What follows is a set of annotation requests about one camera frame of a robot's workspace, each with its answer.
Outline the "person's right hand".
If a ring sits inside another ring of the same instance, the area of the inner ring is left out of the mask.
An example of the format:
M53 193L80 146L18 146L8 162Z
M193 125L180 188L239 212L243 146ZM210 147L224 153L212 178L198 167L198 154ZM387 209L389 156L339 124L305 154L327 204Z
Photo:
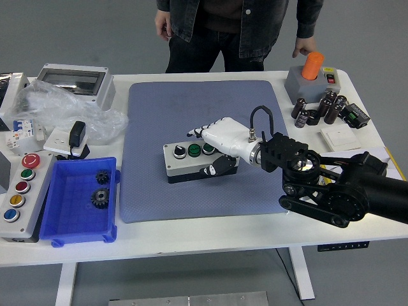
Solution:
M154 19L156 34L164 41L169 41L173 37L170 17L169 11L157 10Z

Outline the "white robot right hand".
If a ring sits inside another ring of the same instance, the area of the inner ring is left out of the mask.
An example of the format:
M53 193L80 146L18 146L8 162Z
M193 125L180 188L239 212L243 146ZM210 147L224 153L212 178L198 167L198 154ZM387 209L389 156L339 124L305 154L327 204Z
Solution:
M191 130L187 136L202 138L217 149L222 156L200 172L206 176L220 176L236 165L236 159L243 159L253 166L261 164L260 143L253 128L249 129L230 117L224 117L209 125Z

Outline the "person's left hand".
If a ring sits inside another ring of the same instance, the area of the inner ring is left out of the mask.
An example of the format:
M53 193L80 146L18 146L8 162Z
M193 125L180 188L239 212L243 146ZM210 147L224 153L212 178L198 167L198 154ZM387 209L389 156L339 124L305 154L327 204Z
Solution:
M310 38L296 38L295 48L293 50L292 58L296 58L299 54L304 56L309 55L311 52L317 51L317 44L315 37Z

